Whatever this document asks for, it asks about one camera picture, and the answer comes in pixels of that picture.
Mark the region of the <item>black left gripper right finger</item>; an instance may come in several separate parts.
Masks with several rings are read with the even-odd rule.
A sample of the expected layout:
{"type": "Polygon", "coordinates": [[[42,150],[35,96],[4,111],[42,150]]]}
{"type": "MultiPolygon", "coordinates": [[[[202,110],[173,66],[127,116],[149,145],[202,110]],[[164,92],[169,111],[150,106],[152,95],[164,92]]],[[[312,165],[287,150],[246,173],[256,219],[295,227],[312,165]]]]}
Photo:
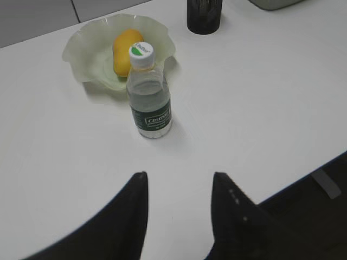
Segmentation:
{"type": "Polygon", "coordinates": [[[222,172],[213,177],[214,243],[207,259],[298,259],[291,236],[222,172]]]}

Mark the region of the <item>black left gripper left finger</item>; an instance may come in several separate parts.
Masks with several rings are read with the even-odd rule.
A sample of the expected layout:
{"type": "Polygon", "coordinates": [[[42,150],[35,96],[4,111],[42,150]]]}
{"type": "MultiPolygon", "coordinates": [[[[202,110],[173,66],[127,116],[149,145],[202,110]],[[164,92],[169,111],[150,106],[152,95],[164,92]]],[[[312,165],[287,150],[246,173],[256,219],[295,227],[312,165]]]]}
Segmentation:
{"type": "Polygon", "coordinates": [[[94,217],[29,259],[140,259],[147,231],[147,173],[135,173],[94,217]]]}

